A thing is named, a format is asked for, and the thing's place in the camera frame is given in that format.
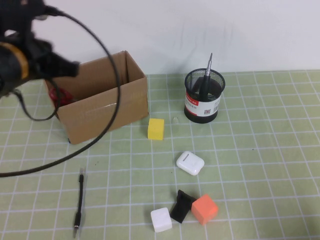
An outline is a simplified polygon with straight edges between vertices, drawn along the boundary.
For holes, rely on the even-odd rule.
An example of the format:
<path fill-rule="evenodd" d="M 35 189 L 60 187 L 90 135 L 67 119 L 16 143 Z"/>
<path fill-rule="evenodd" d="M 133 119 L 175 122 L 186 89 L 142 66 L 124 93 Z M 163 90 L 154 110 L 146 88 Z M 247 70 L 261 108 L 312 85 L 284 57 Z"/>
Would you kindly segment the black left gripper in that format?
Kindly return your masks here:
<path fill-rule="evenodd" d="M 28 81 L 76 77 L 80 63 L 53 53 L 52 45 L 33 35 L 12 33 L 0 38 L 0 96 Z"/>

